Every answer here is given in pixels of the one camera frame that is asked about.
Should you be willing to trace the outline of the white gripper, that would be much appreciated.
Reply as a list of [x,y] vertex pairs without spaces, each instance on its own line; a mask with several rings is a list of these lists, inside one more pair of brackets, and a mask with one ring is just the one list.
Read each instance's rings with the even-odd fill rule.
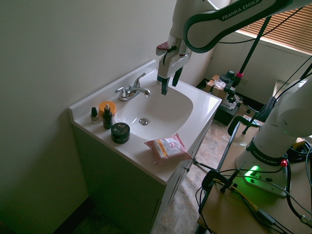
[[157,83],[161,84],[161,93],[167,94],[169,77],[174,73],[172,86],[176,87],[181,76],[183,66],[191,58],[191,50],[182,39],[169,38],[168,41],[157,46],[157,55],[163,57],[159,61]]

